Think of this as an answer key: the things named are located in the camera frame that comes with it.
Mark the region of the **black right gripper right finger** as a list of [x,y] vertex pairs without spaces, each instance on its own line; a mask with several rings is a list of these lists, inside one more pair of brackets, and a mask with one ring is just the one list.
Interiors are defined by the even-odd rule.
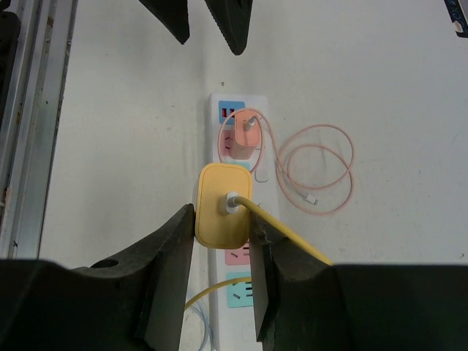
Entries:
[[249,251],[264,350],[465,350],[464,265],[326,265],[257,215]]

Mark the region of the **yellow charger plug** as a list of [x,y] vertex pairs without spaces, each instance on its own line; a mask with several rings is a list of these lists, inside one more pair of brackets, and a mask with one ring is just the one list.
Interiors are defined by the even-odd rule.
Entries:
[[200,174],[195,211],[195,237],[210,249],[238,249],[248,240],[248,210],[237,196],[251,199],[251,173],[240,165],[210,163]]

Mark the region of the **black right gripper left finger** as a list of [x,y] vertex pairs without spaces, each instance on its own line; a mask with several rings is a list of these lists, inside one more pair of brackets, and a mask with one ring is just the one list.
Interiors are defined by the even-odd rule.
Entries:
[[194,243],[184,205],[89,267],[1,261],[3,350],[177,350]]

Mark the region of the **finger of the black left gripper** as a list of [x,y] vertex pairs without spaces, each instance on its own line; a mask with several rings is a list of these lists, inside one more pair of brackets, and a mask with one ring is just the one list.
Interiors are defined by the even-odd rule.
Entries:
[[252,0],[206,0],[213,19],[231,52],[239,56],[247,46]]
[[183,45],[189,39],[187,0],[140,0],[166,29]]

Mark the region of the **white multicolour power strip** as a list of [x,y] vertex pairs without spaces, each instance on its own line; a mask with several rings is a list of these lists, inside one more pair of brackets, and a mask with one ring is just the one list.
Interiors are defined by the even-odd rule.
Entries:
[[[216,94],[208,98],[207,160],[224,161],[230,166],[223,192],[236,192],[250,197],[272,216],[279,215],[279,197],[275,176],[275,154],[269,133],[248,159],[230,155],[234,141],[233,112],[241,108],[259,110],[268,115],[268,102],[263,96]],[[251,275],[249,247],[235,250],[211,249],[208,252],[210,284]],[[253,287],[248,282],[230,284],[209,296],[209,322],[213,331],[214,350],[261,350],[254,320]]]

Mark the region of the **orange pink charger plug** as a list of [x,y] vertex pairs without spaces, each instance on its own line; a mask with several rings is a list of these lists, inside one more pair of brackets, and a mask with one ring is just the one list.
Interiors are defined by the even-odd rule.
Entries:
[[262,140],[258,115],[242,110],[234,116],[233,143],[230,155],[234,159],[249,159]]

